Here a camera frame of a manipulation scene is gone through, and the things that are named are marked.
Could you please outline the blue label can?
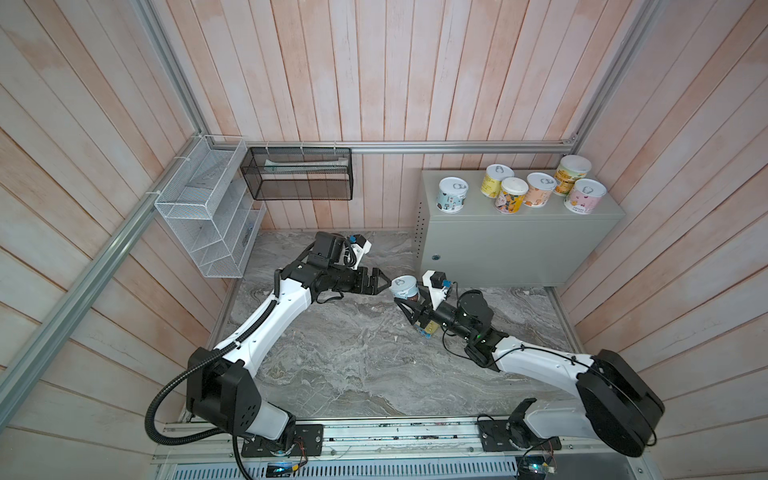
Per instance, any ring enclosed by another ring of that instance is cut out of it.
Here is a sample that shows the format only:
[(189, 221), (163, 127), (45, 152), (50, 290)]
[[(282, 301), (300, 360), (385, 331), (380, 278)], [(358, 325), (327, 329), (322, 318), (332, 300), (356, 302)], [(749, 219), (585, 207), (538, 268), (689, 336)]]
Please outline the blue label can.
[(419, 299), (418, 281), (412, 275), (402, 275), (393, 279), (389, 289), (395, 298), (411, 301)]

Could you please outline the small brown white-lid can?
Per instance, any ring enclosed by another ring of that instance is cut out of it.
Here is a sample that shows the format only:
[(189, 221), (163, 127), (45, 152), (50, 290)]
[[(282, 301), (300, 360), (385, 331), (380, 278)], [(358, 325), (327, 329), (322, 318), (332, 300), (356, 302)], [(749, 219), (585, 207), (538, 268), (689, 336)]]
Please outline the small brown white-lid can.
[(500, 192), (495, 200), (495, 208), (502, 214), (517, 213), (529, 190), (527, 182), (517, 177), (502, 180)]

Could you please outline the brown label can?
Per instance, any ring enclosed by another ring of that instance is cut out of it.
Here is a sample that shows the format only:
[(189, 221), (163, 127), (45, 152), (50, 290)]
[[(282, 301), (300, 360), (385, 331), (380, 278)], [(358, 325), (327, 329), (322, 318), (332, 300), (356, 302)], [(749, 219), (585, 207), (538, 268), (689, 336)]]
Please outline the brown label can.
[(526, 182), (528, 191), (524, 198), (524, 205), (531, 208), (545, 206), (557, 186), (556, 180), (543, 172), (528, 174)]

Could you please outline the pink label can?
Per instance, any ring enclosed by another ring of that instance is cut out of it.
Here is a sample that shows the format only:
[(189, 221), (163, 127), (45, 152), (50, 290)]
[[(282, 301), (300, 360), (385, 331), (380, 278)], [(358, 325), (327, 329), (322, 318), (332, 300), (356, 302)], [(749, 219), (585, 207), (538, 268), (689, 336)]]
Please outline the pink label can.
[(589, 215), (607, 192), (607, 188), (602, 183), (582, 178), (574, 183), (566, 196), (564, 206), (575, 214)]

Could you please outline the orange yellow label can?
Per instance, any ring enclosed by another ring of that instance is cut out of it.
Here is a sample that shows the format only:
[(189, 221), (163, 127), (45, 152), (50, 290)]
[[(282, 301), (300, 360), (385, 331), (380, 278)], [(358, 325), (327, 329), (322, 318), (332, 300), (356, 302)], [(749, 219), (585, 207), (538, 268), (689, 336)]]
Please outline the orange yellow label can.
[(592, 163), (585, 157), (579, 155), (562, 157), (554, 175), (556, 187), (553, 193), (560, 196), (567, 195), (575, 182), (585, 178), (591, 169)]

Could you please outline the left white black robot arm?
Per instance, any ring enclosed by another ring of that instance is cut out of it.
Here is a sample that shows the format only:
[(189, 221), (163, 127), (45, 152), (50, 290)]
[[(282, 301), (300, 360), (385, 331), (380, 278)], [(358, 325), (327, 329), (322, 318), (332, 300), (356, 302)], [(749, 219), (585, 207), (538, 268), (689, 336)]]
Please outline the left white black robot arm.
[(190, 358), (187, 409), (219, 430), (241, 438), (278, 440), (292, 416), (264, 400), (255, 377), (267, 353), (320, 296), (375, 296), (391, 285), (380, 269), (360, 265), (372, 243), (360, 234), (319, 232), (294, 261), (275, 271), (273, 291), (234, 333)]

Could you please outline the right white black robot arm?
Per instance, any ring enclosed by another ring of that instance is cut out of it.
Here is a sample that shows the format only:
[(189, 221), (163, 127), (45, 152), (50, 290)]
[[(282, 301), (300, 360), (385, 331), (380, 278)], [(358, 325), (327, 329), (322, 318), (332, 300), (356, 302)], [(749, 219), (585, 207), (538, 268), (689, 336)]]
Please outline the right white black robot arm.
[(665, 406), (658, 395), (618, 353), (562, 352), (527, 343), (492, 325), (494, 312), (478, 290), (450, 304), (443, 294), (434, 303), (427, 288), (419, 297), (397, 298), (396, 305), (414, 326), (436, 326), (465, 342), (464, 358), (478, 367), (526, 376), (579, 400), (577, 406), (525, 408), (516, 415), (518, 431), (536, 441), (582, 437), (602, 441), (614, 451), (639, 457), (658, 441), (656, 428)]

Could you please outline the grey metal cabinet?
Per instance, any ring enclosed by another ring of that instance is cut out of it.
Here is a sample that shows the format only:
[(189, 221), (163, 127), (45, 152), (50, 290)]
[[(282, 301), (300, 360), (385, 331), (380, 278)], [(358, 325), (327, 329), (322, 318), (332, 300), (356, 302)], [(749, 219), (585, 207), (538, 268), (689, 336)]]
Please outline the grey metal cabinet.
[[(445, 177), (469, 184), (457, 213), (437, 208), (438, 184)], [(502, 214), (480, 192), (482, 170), (424, 170), (414, 230), (414, 270), (442, 271), (462, 287), (560, 287), (625, 216), (611, 196), (593, 213), (579, 215), (554, 195), (545, 206)], [(438, 261), (432, 255), (440, 255)]]

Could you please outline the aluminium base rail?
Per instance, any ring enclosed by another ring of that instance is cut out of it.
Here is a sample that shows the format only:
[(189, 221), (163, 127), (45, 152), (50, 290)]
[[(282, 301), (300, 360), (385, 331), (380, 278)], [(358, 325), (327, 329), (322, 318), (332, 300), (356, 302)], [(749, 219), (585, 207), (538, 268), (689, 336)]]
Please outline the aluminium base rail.
[[(427, 457), (483, 457), (492, 454), (517, 455), (523, 451), (484, 452), (476, 421), (487, 415), (469, 417), (357, 418), (297, 420), (296, 424), (324, 426), (322, 452), (310, 461), (353, 459), (396, 459)], [(168, 436), (202, 432), (202, 422), (169, 424)], [(617, 453), (596, 439), (559, 436), (560, 454)], [(217, 435), (182, 446), (158, 446), (152, 464), (223, 463), (234, 460), (229, 435)]]

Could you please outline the black mesh wall basket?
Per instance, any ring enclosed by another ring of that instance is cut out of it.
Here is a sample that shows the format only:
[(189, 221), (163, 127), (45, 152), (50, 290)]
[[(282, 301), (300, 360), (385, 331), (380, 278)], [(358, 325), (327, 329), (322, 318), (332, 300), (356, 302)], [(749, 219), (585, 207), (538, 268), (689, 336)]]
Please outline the black mesh wall basket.
[(240, 171), (258, 201), (350, 201), (354, 173), (348, 148), (250, 147)]

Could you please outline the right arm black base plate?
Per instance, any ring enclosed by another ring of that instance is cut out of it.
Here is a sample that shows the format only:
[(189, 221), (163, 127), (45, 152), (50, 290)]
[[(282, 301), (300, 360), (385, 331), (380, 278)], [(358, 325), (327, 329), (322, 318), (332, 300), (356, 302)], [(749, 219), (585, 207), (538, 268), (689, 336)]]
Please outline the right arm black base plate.
[(526, 451), (544, 440), (522, 421), (483, 417), (476, 421), (476, 425), (484, 452)]

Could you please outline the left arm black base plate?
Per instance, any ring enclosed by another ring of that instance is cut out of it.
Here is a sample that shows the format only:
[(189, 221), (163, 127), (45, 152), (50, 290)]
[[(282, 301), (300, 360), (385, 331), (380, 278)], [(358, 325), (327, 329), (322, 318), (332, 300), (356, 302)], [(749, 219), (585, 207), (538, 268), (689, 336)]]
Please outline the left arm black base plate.
[(241, 449), (245, 458), (296, 458), (319, 456), (322, 452), (324, 426), (321, 423), (289, 424), (277, 440), (261, 436), (246, 439)]

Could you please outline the horizontal aluminium wall rail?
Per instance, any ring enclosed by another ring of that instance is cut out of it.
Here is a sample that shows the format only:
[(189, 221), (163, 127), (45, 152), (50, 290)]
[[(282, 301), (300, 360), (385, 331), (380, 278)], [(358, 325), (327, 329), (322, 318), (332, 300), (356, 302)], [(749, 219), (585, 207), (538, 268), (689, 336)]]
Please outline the horizontal aluminium wall rail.
[(338, 151), (352, 154), (569, 154), (573, 143), (566, 141), (246, 141), (239, 137), (213, 136), (216, 148), (234, 148), (243, 143), (247, 148), (265, 150), (289, 149), (299, 153), (314, 150)]

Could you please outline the left aluminium frame rail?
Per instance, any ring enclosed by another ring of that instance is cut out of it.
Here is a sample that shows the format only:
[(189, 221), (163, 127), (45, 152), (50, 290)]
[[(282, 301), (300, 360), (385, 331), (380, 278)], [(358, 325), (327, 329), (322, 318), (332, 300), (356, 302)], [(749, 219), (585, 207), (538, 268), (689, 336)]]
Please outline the left aluminium frame rail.
[(50, 367), (85, 314), (101, 295), (115, 272), (138, 243), (157, 215), (156, 199), (170, 182), (197, 143), (202, 133), (193, 134), (181, 147), (171, 164), (155, 181), (122, 222), (110, 240), (77, 277), (17, 353), (1, 375), (1, 427), (7, 428)]

